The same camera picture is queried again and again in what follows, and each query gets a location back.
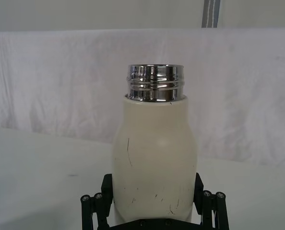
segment scuff mark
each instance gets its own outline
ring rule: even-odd
[[[128,138],[128,147],[127,147],[127,152],[129,152],[129,142],[130,142],[130,138]]]
[[[128,138],[128,147],[127,147],[127,152],[128,152],[128,159],[129,159],[130,165],[133,167],[132,162],[131,162],[131,160],[130,160],[129,142],[130,142],[130,138]]]
[[[174,212],[171,210],[171,205],[169,206],[169,210],[170,210],[172,215],[175,215]]]

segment screw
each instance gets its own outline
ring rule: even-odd
[[[102,198],[102,194],[99,193],[99,194],[95,195],[95,198],[96,198],[96,199],[101,199],[101,198]]]
[[[87,201],[88,199],[89,199],[89,196],[87,195],[82,197],[82,201]]]
[[[145,224],[146,224],[146,221],[144,221],[144,220],[142,220],[142,221],[139,223],[140,226],[145,226]]]
[[[170,226],[170,225],[171,225],[171,221],[170,221],[169,219],[167,219],[167,220],[165,221],[165,225],[166,225],[166,226]]]
[[[224,198],[224,197],[225,197],[225,194],[223,194],[223,193],[217,193],[217,196],[218,196],[219,198]]]
[[[210,192],[208,192],[208,191],[204,191],[204,193],[203,193],[205,196],[211,196],[211,193]]]

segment bottle body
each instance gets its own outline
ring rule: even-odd
[[[190,221],[197,150],[188,100],[150,103],[124,99],[124,120],[113,145],[118,223],[172,218]]]

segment scratch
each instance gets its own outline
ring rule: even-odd
[[[130,142],[130,138],[128,139],[128,148],[127,148],[127,152],[128,152],[128,158],[129,158],[130,165],[133,167],[132,162],[131,162],[131,160],[130,160],[130,154],[129,154],[129,142]]]
[[[171,205],[169,206],[169,210],[170,210],[170,212],[171,212],[173,215],[175,215],[175,214],[173,213],[173,211],[171,211]]]
[[[130,141],[130,138],[128,139],[128,148],[127,148],[127,152],[129,152],[129,141]]]

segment bolt head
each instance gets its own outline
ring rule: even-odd
[[[102,194],[99,193],[99,194],[95,195],[95,198],[96,198],[96,199],[101,199],[101,198],[102,198]]]
[[[204,191],[204,193],[203,193],[205,196],[211,196],[211,193],[210,192],[208,192],[208,191]]]
[[[217,196],[218,196],[219,198],[224,198],[224,197],[225,197],[225,194],[223,194],[223,193],[217,193]]]
[[[86,195],[82,197],[82,201],[87,201],[87,200],[89,200],[89,196]]]

